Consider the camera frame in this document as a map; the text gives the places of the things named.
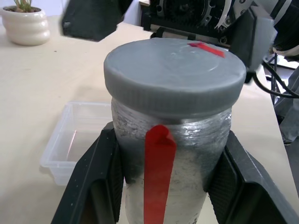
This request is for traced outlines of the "grey robot body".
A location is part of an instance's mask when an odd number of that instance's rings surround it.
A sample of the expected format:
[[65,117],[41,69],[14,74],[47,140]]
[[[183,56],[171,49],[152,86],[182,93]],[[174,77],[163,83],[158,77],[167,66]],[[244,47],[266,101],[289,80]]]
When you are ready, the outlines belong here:
[[[289,77],[287,87],[299,94],[299,66]],[[279,98],[274,110],[283,141],[291,144],[299,138],[299,98]]]

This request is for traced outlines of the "short red tape strip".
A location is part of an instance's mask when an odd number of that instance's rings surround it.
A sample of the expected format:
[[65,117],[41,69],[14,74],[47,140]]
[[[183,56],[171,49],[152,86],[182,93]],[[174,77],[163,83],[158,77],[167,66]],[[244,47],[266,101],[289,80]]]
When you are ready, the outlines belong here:
[[223,51],[212,48],[212,47],[208,46],[207,44],[205,44],[203,42],[189,43],[188,45],[191,46],[191,47],[202,49],[206,52],[212,53],[212,54],[220,56],[222,58],[225,58],[225,53]]

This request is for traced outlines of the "green plant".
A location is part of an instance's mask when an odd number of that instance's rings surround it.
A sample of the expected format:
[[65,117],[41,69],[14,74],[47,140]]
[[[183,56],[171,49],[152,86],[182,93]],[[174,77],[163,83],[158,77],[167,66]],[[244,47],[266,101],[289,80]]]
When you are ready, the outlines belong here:
[[32,0],[14,0],[16,5],[15,12],[19,13],[31,13],[34,11],[32,8]]

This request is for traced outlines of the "clear plastic box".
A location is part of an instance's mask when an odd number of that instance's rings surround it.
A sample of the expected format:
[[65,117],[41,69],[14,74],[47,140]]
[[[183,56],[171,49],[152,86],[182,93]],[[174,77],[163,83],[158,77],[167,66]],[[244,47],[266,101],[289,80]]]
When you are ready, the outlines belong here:
[[109,103],[70,101],[64,106],[40,159],[56,185],[67,185],[76,163],[111,121]]

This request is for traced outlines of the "long red tape strip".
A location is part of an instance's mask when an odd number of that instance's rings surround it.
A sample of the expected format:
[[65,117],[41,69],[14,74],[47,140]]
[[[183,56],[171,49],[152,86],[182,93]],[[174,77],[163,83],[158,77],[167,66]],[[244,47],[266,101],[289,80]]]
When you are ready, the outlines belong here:
[[176,143],[170,130],[157,125],[145,136],[144,224],[164,224]]

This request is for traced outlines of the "white ribbed plant pot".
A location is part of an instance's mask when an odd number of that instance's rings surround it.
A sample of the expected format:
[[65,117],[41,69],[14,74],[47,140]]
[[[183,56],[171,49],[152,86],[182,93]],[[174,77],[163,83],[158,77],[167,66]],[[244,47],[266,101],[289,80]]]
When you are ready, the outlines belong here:
[[22,46],[37,46],[49,41],[50,30],[45,12],[36,7],[33,10],[21,12],[16,6],[0,9],[9,41]]

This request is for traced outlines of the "grey screw lid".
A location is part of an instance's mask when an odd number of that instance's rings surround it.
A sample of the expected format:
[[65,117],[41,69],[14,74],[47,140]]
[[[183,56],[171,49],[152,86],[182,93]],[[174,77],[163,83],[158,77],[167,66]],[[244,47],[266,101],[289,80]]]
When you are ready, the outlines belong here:
[[208,117],[233,106],[246,77],[243,62],[191,47],[183,39],[153,38],[112,50],[104,60],[108,92],[119,103],[155,117]]

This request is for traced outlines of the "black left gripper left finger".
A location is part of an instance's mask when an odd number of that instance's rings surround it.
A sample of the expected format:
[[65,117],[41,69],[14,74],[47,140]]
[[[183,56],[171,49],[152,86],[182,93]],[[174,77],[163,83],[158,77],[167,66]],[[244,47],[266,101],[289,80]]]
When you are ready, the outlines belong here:
[[124,175],[112,122],[77,162],[51,224],[117,224]]

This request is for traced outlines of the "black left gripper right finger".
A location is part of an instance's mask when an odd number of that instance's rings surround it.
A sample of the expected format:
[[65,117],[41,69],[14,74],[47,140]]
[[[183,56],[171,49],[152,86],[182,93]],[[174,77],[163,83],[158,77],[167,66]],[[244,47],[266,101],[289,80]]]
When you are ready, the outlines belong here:
[[299,224],[266,169],[232,131],[207,191],[218,224]]

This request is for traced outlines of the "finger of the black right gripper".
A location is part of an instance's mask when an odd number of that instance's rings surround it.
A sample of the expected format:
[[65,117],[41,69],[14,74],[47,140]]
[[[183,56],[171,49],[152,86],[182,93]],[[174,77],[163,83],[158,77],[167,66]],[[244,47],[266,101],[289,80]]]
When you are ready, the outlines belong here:
[[261,6],[250,6],[228,29],[231,34],[229,51],[245,65],[247,84],[277,35],[274,20]]
[[133,0],[68,0],[63,36],[99,42],[117,30]]

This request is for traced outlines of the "clear plastic jar with powder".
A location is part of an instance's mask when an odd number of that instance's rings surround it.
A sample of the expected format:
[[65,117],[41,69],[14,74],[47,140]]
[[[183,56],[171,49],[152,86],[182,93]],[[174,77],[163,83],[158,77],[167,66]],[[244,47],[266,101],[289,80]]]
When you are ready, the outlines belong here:
[[152,127],[168,127],[177,144],[164,224],[196,224],[214,168],[231,128],[231,110],[206,119],[165,120],[136,112],[112,100],[115,134],[126,180],[129,224],[143,222],[144,145]]

